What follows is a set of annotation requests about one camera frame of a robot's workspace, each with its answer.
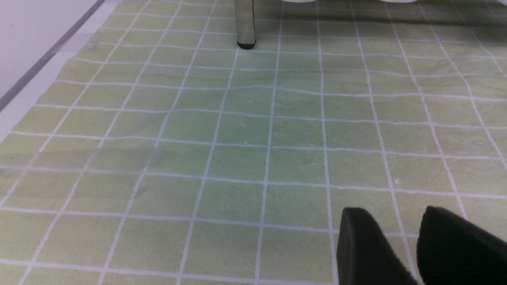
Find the floor tile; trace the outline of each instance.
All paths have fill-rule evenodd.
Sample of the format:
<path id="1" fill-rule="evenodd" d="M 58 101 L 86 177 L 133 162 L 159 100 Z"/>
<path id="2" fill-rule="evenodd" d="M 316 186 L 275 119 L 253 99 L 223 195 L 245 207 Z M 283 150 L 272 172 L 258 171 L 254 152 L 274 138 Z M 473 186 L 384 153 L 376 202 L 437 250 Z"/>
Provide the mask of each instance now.
<path id="1" fill-rule="evenodd" d="M 123 213 L 137 179 L 137 175 L 86 173 L 65 210 Z"/>
<path id="2" fill-rule="evenodd" d="M 90 169 L 141 171 L 154 150 L 155 142 L 143 139 L 106 140 L 90 162 Z"/>
<path id="3" fill-rule="evenodd" d="M 507 205 L 505 200 L 481 199 L 462 197 L 466 215 L 470 221 L 484 230 L 506 240 L 505 215 Z"/>
<path id="4" fill-rule="evenodd" d="M 149 171 L 203 175 L 210 146 L 162 142 L 156 149 Z"/>
<path id="5" fill-rule="evenodd" d="M 217 138 L 218 143 L 267 145 L 268 118 L 223 114 Z"/>
<path id="6" fill-rule="evenodd" d="M 448 159 L 460 193 L 505 195 L 507 171 L 500 161 Z"/>
<path id="7" fill-rule="evenodd" d="M 270 185 L 265 223 L 308 228 L 328 227 L 325 188 Z"/>
<path id="8" fill-rule="evenodd" d="M 67 200 L 78 173 L 28 172 L 5 201 L 5 207 L 60 210 Z"/>
<path id="9" fill-rule="evenodd" d="M 274 119 L 271 145 L 322 147 L 322 123 L 320 121 Z"/>
<path id="10" fill-rule="evenodd" d="M 209 167 L 209 176 L 262 180 L 266 166 L 266 148 L 216 146 Z"/>
<path id="11" fill-rule="evenodd" d="M 375 111 L 380 121 L 427 122 L 420 96 L 374 97 Z"/>
<path id="12" fill-rule="evenodd" d="M 258 223 L 261 218 L 262 191 L 261 184 L 207 181 L 197 216 Z"/>
<path id="13" fill-rule="evenodd" d="M 217 113 L 182 111 L 169 115 L 163 138 L 212 142 Z"/>
<path id="14" fill-rule="evenodd" d="M 435 127 L 435 132 L 445 155 L 497 156 L 483 129 Z"/>
<path id="15" fill-rule="evenodd" d="M 324 184 L 324 152 L 272 149 L 269 181 Z"/>
<path id="16" fill-rule="evenodd" d="M 325 96 L 324 110 L 326 119 L 373 120 L 369 98 Z"/>
<path id="17" fill-rule="evenodd" d="M 127 219 L 110 267 L 178 272 L 189 223 Z"/>
<path id="18" fill-rule="evenodd" d="M 104 136 L 115 111 L 74 109 L 60 125 L 57 134 Z"/>
<path id="19" fill-rule="evenodd" d="M 61 216 L 37 261 L 103 266 L 120 218 Z"/>
<path id="20" fill-rule="evenodd" d="M 30 261 L 54 215 L 0 212 L 0 255 L 5 259 Z"/>
<path id="21" fill-rule="evenodd" d="M 395 188 L 451 192 L 451 182 L 441 158 L 388 155 Z"/>
<path id="22" fill-rule="evenodd" d="M 255 227 L 196 222 L 185 273 L 253 278 L 258 234 Z"/>
<path id="23" fill-rule="evenodd" d="M 147 175 L 134 198 L 132 215 L 191 217 L 200 179 Z"/>
<path id="24" fill-rule="evenodd" d="M 375 123 L 326 122 L 328 148 L 379 150 Z"/>
<path id="25" fill-rule="evenodd" d="M 79 285 L 97 284 L 99 272 L 88 272 L 68 269 L 33 268 L 24 284 L 27 285 Z"/>
<path id="26" fill-rule="evenodd" d="M 320 97 L 298 92 L 276 91 L 275 116 L 320 119 Z"/>
<path id="27" fill-rule="evenodd" d="M 33 107 L 26 113 L 13 131 L 31 133 L 53 133 L 68 109 Z"/>
<path id="28" fill-rule="evenodd" d="M 380 130 L 387 151 L 415 154 L 439 153 L 430 126 L 380 124 Z"/>
<path id="29" fill-rule="evenodd" d="M 331 282 L 329 242 L 327 233 L 264 229 L 261 278 Z"/>
<path id="30" fill-rule="evenodd" d="M 408 234 L 418 234 L 422 215 L 428 206 L 443 207 L 461 215 L 458 200 L 454 196 L 396 193 L 403 227 Z"/>
<path id="31" fill-rule="evenodd" d="M 400 231 L 391 192 L 332 189 L 331 205 L 335 230 L 340 229 L 344 208 L 359 207 L 367 210 L 375 218 L 383 232 L 397 233 Z"/>
<path id="32" fill-rule="evenodd" d="M 328 151 L 330 183 L 341 186 L 388 187 L 380 154 Z"/>

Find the chair leg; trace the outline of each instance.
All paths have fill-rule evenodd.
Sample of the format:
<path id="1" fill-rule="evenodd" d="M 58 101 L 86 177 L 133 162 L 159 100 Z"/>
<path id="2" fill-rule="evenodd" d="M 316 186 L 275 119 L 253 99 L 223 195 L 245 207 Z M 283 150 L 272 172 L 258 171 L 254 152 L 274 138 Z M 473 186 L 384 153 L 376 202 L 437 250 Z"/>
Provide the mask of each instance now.
<path id="1" fill-rule="evenodd" d="M 238 45 L 244 50 L 254 48 L 256 43 L 254 24 L 254 0 L 234 0 Z"/>

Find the tile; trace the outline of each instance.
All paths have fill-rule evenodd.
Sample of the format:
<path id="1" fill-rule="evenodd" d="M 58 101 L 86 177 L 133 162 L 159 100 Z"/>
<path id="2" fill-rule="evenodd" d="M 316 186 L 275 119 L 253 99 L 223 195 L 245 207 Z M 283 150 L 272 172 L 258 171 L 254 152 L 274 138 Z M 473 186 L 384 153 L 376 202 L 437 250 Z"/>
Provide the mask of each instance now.
<path id="1" fill-rule="evenodd" d="M 241 180 L 262 180 L 266 148 L 216 146 L 209 176 Z"/>
<path id="2" fill-rule="evenodd" d="M 483 129 L 435 127 L 435 132 L 445 155 L 498 155 Z"/>
<path id="3" fill-rule="evenodd" d="M 162 134 L 163 138 L 192 141 L 213 141 L 217 113 L 182 111 L 173 112 Z"/>
<path id="4" fill-rule="evenodd" d="M 47 138 L 43 136 L 27 136 L 9 134 L 0 143 L 1 165 L 26 165 L 33 155 L 38 153 Z"/>
<path id="5" fill-rule="evenodd" d="M 326 122 L 328 148 L 379 150 L 375 123 Z"/>
<path id="6" fill-rule="evenodd" d="M 486 126 L 488 127 L 507 126 L 507 114 L 505 113 L 507 102 L 476 101 L 476 106 Z"/>
<path id="7" fill-rule="evenodd" d="M 320 119 L 320 97 L 299 92 L 277 90 L 274 115 Z"/>
<path id="8" fill-rule="evenodd" d="M 147 175 L 142 180 L 130 214 L 191 217 L 200 179 Z"/>
<path id="9" fill-rule="evenodd" d="M 141 136 L 157 138 L 166 114 L 122 111 L 109 137 Z"/>
<path id="10" fill-rule="evenodd" d="M 118 46 L 108 62 L 145 62 L 150 57 L 153 47 Z"/>
<path id="11" fill-rule="evenodd" d="M 323 147 L 320 121 L 274 119 L 273 146 Z"/>
<path id="12" fill-rule="evenodd" d="M 506 240 L 505 216 L 507 205 L 505 200 L 462 197 L 466 215 L 470 221 L 484 230 Z"/>
<path id="13" fill-rule="evenodd" d="M 403 227 L 408 234 L 419 234 L 422 215 L 428 206 L 443 207 L 461 215 L 458 199 L 454 196 L 396 193 L 396 199 Z"/>
<path id="14" fill-rule="evenodd" d="M 136 87 L 125 108 L 149 111 L 168 111 L 178 94 L 177 89 Z"/>
<path id="15" fill-rule="evenodd" d="M 276 85 L 287 89 L 320 92 L 320 70 L 280 70 Z"/>
<path id="16" fill-rule="evenodd" d="M 53 133 L 67 113 L 67 108 L 32 107 L 13 131 L 31 133 Z"/>
<path id="17" fill-rule="evenodd" d="M 175 109 L 220 110 L 224 95 L 224 90 L 184 89 L 181 91 Z"/>
<path id="18" fill-rule="evenodd" d="M 200 39 L 200 33 L 170 30 L 164 34 L 160 44 L 183 48 L 197 48 Z"/>
<path id="19" fill-rule="evenodd" d="M 104 136 L 115 111 L 72 110 L 56 131 L 57 134 Z"/>
<path id="20" fill-rule="evenodd" d="M 54 215 L 1 211 L 2 258 L 30 261 L 54 217 Z"/>
<path id="21" fill-rule="evenodd" d="M 175 285 L 176 279 L 161 276 L 150 275 L 130 275 L 130 274 L 111 274 L 108 273 L 104 277 L 104 285 Z"/>
<path id="22" fill-rule="evenodd" d="M 267 145 L 269 122 L 268 118 L 223 114 L 217 142 L 222 144 Z"/>
<path id="23" fill-rule="evenodd" d="M 78 176 L 78 173 L 30 171 L 3 206 L 58 211 L 67 200 Z"/>
<path id="24" fill-rule="evenodd" d="M 236 61 L 235 67 L 251 69 L 275 69 L 276 60 L 276 54 L 240 51 L 238 53 L 238 59 Z"/>
<path id="25" fill-rule="evenodd" d="M 437 124 L 479 126 L 474 106 L 470 100 L 426 97 L 431 120 Z"/>
<path id="26" fill-rule="evenodd" d="M 419 93 L 418 87 L 410 76 L 372 72 L 370 84 L 374 94 Z"/>
<path id="27" fill-rule="evenodd" d="M 110 15 L 102 27 L 127 29 L 135 20 L 135 15 Z"/>
<path id="28" fill-rule="evenodd" d="M 185 273 L 253 278 L 258 234 L 255 227 L 196 222 Z"/>
<path id="29" fill-rule="evenodd" d="M 130 86 L 91 85 L 78 100 L 76 106 L 95 108 L 121 108 L 130 93 Z"/>
<path id="30" fill-rule="evenodd" d="M 186 72 L 186 67 L 148 65 L 139 84 L 180 87 Z"/>
<path id="31" fill-rule="evenodd" d="M 265 229 L 261 251 L 263 279 L 331 282 L 327 233 Z"/>
<path id="32" fill-rule="evenodd" d="M 134 83 L 137 80 L 143 66 L 143 63 L 106 63 L 97 73 L 93 82 Z"/>
<path id="33" fill-rule="evenodd" d="M 206 181 L 197 216 L 204 219 L 258 223 L 261 184 Z"/>
<path id="34" fill-rule="evenodd" d="M 367 73 L 356 70 L 324 70 L 324 92 L 367 94 Z"/>
<path id="35" fill-rule="evenodd" d="M 342 186 L 388 187 L 381 154 L 328 151 L 330 183 Z"/>
<path id="36" fill-rule="evenodd" d="M 61 216 L 37 261 L 103 266 L 120 218 Z"/>
<path id="37" fill-rule="evenodd" d="M 134 29 L 164 30 L 171 23 L 170 17 L 139 15 L 134 22 Z"/>
<path id="38" fill-rule="evenodd" d="M 278 72 L 278 85 L 283 86 L 281 79 L 282 72 Z M 235 69 L 232 75 L 231 87 L 256 87 L 265 86 L 272 87 L 275 82 L 274 70 L 237 70 Z"/>
<path id="39" fill-rule="evenodd" d="M 123 213 L 137 179 L 137 175 L 85 173 L 66 210 Z"/>
<path id="40" fill-rule="evenodd" d="M 441 158 L 388 155 L 387 162 L 395 188 L 452 192 Z"/>
<path id="41" fill-rule="evenodd" d="M 269 115 L 272 97 L 273 89 L 271 88 L 230 89 L 225 98 L 224 111 Z"/>
<path id="42" fill-rule="evenodd" d="M 1 264 L 0 280 L 2 280 L 2 285 L 18 284 L 25 271 L 26 268 L 24 266 Z"/>
<path id="43" fill-rule="evenodd" d="M 188 66 L 192 62 L 194 53 L 192 49 L 158 46 L 150 63 Z"/>
<path id="44" fill-rule="evenodd" d="M 365 56 L 365 62 L 369 71 L 394 73 L 405 76 L 410 75 L 404 58 L 385 55 L 367 55 Z"/>
<path id="45" fill-rule="evenodd" d="M 427 122 L 428 117 L 420 96 L 374 97 L 379 121 Z"/>
<path id="46" fill-rule="evenodd" d="M 230 77 L 231 71 L 227 69 L 193 67 L 187 76 L 185 87 L 226 88 L 229 85 Z"/>
<path id="47" fill-rule="evenodd" d="M 152 140 L 109 139 L 90 162 L 90 169 L 103 171 L 141 171 L 154 150 Z"/>
<path id="48" fill-rule="evenodd" d="M 109 44 L 87 43 L 74 58 L 104 62 L 110 56 L 114 47 L 114 45 Z"/>
<path id="49" fill-rule="evenodd" d="M 431 127 L 428 125 L 380 124 L 380 130 L 387 151 L 439 154 Z"/>
<path id="50" fill-rule="evenodd" d="M 149 171 L 203 175 L 210 146 L 161 142 Z"/>
<path id="51" fill-rule="evenodd" d="M 71 106 L 85 85 L 55 82 L 39 97 L 37 104 Z"/>
<path id="52" fill-rule="evenodd" d="M 269 181 L 324 184 L 324 153 L 290 149 L 271 150 Z"/>
<path id="53" fill-rule="evenodd" d="M 264 222 L 272 225 L 327 228 L 325 188 L 269 185 Z"/>
<path id="54" fill-rule="evenodd" d="M 391 192 L 332 189 L 331 205 L 333 209 L 333 227 L 340 229 L 342 212 L 347 207 L 359 207 L 367 210 L 385 233 L 399 232 Z"/>
<path id="55" fill-rule="evenodd" d="M 448 159 L 460 193 L 505 195 L 507 172 L 500 161 Z"/>
<path id="56" fill-rule="evenodd" d="M 194 66 L 232 68 L 236 51 L 198 50 Z"/>
<path id="57" fill-rule="evenodd" d="M 416 80 L 422 93 L 469 96 L 466 83 L 460 76 L 419 77 Z"/>
<path id="58" fill-rule="evenodd" d="M 372 106 L 367 97 L 324 96 L 326 119 L 373 120 Z"/>
<path id="59" fill-rule="evenodd" d="M 178 272 L 189 223 L 127 219 L 110 267 Z"/>
<path id="60" fill-rule="evenodd" d="M 41 268 L 35 267 L 30 271 L 24 284 L 26 285 L 93 285 L 97 284 L 100 277 L 99 272 Z"/>

